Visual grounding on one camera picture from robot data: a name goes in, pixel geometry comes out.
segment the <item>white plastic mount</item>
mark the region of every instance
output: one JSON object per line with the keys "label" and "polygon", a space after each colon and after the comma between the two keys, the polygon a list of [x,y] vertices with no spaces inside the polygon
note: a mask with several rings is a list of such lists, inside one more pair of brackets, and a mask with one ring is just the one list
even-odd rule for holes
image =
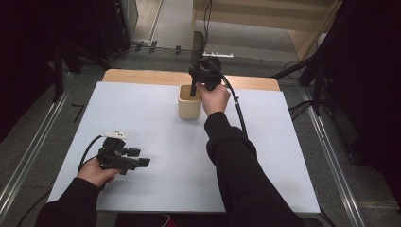
{"label": "white plastic mount", "polygon": [[101,133],[103,137],[115,138],[115,139],[127,139],[127,134],[123,131],[105,131]]}

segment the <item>pen holder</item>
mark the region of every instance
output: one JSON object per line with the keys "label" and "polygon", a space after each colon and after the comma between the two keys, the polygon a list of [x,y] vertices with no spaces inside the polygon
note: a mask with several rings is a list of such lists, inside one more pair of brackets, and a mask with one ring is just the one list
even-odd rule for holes
{"label": "pen holder", "polygon": [[201,115],[201,95],[197,89],[191,97],[191,85],[183,84],[178,93],[178,113],[182,119],[198,119]]}

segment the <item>white paper sheet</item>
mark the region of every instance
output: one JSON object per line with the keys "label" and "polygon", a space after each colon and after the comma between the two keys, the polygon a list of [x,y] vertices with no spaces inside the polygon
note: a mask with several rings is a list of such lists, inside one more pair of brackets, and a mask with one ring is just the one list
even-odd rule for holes
{"label": "white paper sheet", "polygon": [[[216,170],[206,153],[201,111],[197,120],[178,116],[179,86],[99,82],[61,167],[49,201],[57,200],[77,175],[89,143],[104,131],[128,135],[126,148],[150,158],[146,168],[117,175],[99,195],[97,209],[130,212],[224,212]],[[297,213],[319,213],[304,156],[282,92],[236,90],[258,161]],[[226,114],[240,127],[233,99]],[[97,154],[104,138],[92,146]]]}

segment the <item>gray floor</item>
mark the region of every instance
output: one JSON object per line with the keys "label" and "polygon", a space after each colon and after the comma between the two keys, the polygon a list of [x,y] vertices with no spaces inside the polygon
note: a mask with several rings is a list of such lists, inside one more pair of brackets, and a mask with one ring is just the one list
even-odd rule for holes
{"label": "gray floor", "polygon": [[[223,72],[227,75],[268,77],[280,72],[286,62],[296,60],[294,50],[291,49],[289,36],[283,30],[267,31],[260,27],[241,26],[229,29],[227,25],[213,25],[210,25],[211,36],[207,51],[235,53],[236,55],[234,59],[221,60]],[[218,26],[225,29],[224,32],[218,33],[221,31],[221,29],[217,29]],[[265,39],[257,38],[260,36],[245,39],[247,33],[266,33],[264,37],[269,37],[272,40],[266,42]],[[167,39],[170,36],[165,34],[160,37]],[[181,44],[179,40],[173,42],[169,40],[166,41],[166,44],[168,42],[173,46]],[[154,54],[148,54],[144,48],[140,52],[122,54],[112,62],[112,66],[123,69],[187,72],[189,59],[190,55],[187,52],[176,56],[174,51],[156,50]],[[57,177],[81,118],[80,116],[78,122],[73,122],[79,109],[73,107],[72,104],[86,105],[96,82],[102,80],[103,75],[104,70],[95,64],[86,64],[81,74],[72,75],[70,92],[1,226],[15,226],[31,204],[51,188],[50,185]],[[290,77],[279,80],[280,88],[285,94],[289,107],[303,101],[301,88],[296,82],[296,78],[299,76],[300,73],[295,72]],[[51,108],[52,96],[53,88],[50,88],[21,118],[6,140],[0,144],[0,152],[3,157],[0,160],[0,165],[3,167],[0,174],[2,188],[23,158],[36,130]],[[322,113],[322,121],[339,158],[340,166],[357,200],[366,226],[400,226],[401,216],[396,214],[396,209],[399,208],[383,177],[367,166],[355,166],[349,162],[347,147],[336,124],[324,112]],[[294,127],[320,206],[336,226],[352,226],[309,114],[305,112],[297,118]],[[29,214],[23,226],[33,226],[44,202],[45,200]],[[100,213],[97,226],[113,226],[114,220],[115,214]]]}

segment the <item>person's left hand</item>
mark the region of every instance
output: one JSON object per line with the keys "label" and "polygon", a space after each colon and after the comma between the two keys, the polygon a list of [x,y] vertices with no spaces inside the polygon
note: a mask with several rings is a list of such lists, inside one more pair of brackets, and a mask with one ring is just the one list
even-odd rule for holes
{"label": "person's left hand", "polygon": [[106,181],[110,183],[114,179],[114,175],[121,172],[121,169],[115,168],[101,169],[99,164],[100,162],[97,158],[88,161],[83,165],[77,177],[100,187]]}

